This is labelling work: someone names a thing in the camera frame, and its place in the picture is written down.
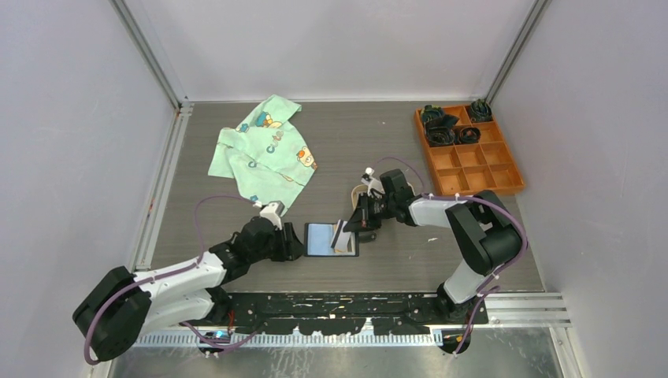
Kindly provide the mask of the white striped credit card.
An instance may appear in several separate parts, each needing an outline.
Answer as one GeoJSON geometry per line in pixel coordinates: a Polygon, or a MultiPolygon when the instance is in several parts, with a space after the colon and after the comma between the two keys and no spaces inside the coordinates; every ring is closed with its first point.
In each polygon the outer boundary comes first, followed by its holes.
{"type": "Polygon", "coordinates": [[[344,230],[346,225],[347,222],[345,220],[338,220],[334,227],[330,247],[335,253],[348,252],[351,233],[344,230]]]}

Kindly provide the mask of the orange striped credit card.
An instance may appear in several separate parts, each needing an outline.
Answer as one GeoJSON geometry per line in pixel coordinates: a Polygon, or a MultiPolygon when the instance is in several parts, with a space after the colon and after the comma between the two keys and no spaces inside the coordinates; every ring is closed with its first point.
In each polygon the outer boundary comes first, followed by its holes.
{"type": "Polygon", "coordinates": [[[341,232],[332,239],[332,248],[338,255],[355,255],[354,235],[350,232],[341,232]]]}

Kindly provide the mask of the black leather card holder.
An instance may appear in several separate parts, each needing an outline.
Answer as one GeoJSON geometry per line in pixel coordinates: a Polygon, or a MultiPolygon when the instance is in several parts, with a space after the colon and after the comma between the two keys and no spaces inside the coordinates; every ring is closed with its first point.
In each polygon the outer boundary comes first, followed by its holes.
{"type": "Polygon", "coordinates": [[[371,243],[376,240],[375,232],[355,232],[355,255],[338,255],[330,247],[332,234],[336,223],[306,223],[305,224],[305,246],[308,257],[334,258],[334,257],[357,257],[360,254],[362,243],[371,243]]]}

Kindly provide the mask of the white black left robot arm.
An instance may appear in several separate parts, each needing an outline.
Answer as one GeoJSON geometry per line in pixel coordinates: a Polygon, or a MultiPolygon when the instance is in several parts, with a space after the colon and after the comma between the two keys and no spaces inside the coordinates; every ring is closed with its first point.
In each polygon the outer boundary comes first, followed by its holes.
{"type": "Polygon", "coordinates": [[[142,335],[174,324],[225,322],[230,305],[223,285],[263,260],[295,261],[306,252],[292,223],[253,217],[232,237],[192,258],[150,272],[118,266],[78,305],[72,320],[84,336],[86,363],[121,356],[142,335]]]}

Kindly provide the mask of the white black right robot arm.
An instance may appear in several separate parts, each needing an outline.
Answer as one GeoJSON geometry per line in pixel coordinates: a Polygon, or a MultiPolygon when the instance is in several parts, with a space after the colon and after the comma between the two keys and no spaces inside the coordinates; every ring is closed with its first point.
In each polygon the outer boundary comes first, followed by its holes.
{"type": "Polygon", "coordinates": [[[417,194],[399,169],[379,177],[373,174],[367,168],[362,175],[366,190],[358,194],[354,212],[341,230],[372,233],[390,219],[411,227],[450,229],[462,262],[436,292],[438,315],[447,323],[459,322],[472,299],[482,297],[484,288],[528,248],[524,228],[493,191],[452,197],[417,194]]]}

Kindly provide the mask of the beige oval tray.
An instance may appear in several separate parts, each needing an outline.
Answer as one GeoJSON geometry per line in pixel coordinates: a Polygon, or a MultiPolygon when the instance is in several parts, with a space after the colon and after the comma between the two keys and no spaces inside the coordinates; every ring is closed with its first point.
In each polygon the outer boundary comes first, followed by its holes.
{"type": "Polygon", "coordinates": [[[352,209],[357,208],[361,195],[367,196],[368,194],[369,194],[369,186],[367,184],[361,183],[361,184],[355,186],[351,190],[352,209]]]}

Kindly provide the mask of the green cartoon print cloth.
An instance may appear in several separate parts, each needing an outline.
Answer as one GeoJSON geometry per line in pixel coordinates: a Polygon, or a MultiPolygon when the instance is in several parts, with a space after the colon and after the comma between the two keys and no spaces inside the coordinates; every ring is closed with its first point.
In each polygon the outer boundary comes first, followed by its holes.
{"type": "Polygon", "coordinates": [[[222,128],[208,175],[233,179],[239,195],[252,202],[280,201],[286,213],[318,168],[290,122],[301,110],[300,104],[274,94],[235,127],[222,128]]]}

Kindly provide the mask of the dark rolled belt front left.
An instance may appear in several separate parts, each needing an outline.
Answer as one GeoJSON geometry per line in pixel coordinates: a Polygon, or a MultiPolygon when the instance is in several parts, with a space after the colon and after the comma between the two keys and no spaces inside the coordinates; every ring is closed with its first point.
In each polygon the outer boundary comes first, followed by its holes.
{"type": "Polygon", "coordinates": [[[425,127],[425,138],[430,147],[453,146],[457,137],[452,127],[425,127]]]}

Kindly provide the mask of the dark rolled belt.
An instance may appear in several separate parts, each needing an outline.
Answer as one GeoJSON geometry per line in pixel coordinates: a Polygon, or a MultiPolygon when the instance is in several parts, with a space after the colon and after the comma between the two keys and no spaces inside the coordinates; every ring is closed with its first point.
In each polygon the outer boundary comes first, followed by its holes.
{"type": "Polygon", "coordinates": [[[445,113],[442,107],[426,105],[421,111],[421,122],[425,128],[453,128],[459,118],[445,113]]]}
{"type": "Polygon", "coordinates": [[[455,130],[455,143],[458,145],[476,144],[481,139],[481,131],[476,127],[462,127],[455,130]]]}
{"type": "Polygon", "coordinates": [[[493,121],[492,108],[484,98],[478,98],[466,107],[470,121],[484,123],[493,121]]]}
{"type": "Polygon", "coordinates": [[[457,137],[452,127],[425,127],[425,138],[430,147],[453,146],[457,137]]]}

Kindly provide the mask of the orange compartment organizer box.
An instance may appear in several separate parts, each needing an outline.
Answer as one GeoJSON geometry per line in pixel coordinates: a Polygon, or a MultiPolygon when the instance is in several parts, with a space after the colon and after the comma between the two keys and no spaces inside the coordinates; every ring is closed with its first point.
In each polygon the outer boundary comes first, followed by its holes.
{"type": "Polygon", "coordinates": [[[525,189],[525,181],[496,119],[473,124],[466,112],[468,105],[444,106],[445,113],[457,116],[455,131],[476,127],[481,139],[476,144],[430,147],[421,122],[421,109],[414,112],[414,124],[429,168],[433,189],[438,195],[472,195],[489,189],[498,195],[516,195],[525,189]]]}

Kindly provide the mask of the dark rolled belt back left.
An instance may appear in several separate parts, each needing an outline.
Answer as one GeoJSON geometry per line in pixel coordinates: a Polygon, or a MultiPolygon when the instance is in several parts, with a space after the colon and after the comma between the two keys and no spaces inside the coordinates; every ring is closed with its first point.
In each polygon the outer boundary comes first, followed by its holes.
{"type": "Polygon", "coordinates": [[[421,122],[425,128],[453,128],[459,118],[445,113],[442,107],[426,105],[421,111],[421,122]]]}

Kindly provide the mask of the dark rolled belt front right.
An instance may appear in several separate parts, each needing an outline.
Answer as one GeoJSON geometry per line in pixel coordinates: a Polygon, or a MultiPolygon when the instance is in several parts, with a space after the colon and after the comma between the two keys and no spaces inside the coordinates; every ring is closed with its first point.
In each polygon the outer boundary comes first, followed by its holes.
{"type": "Polygon", "coordinates": [[[476,127],[462,127],[455,130],[455,143],[458,145],[476,144],[481,139],[481,131],[476,127]]]}

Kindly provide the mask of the dark rolled belt back right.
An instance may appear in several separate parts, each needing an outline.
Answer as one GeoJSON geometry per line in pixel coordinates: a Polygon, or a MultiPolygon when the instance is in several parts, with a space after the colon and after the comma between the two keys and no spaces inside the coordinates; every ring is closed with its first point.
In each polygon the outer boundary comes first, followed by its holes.
{"type": "Polygon", "coordinates": [[[484,123],[493,121],[492,108],[484,98],[478,98],[466,107],[470,121],[484,123]]]}

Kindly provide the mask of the aluminium front rail frame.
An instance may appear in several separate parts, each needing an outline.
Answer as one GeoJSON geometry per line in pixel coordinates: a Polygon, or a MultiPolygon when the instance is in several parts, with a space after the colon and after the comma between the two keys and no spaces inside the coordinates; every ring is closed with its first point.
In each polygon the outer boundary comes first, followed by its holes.
{"type": "Polygon", "coordinates": [[[460,354],[474,330],[564,328],[570,318],[560,295],[490,290],[461,305],[442,296],[399,293],[228,293],[205,289],[168,304],[145,294],[126,298],[95,325],[91,349],[116,358],[149,334],[180,326],[198,348],[223,351],[267,343],[320,345],[435,344],[460,354]]]}

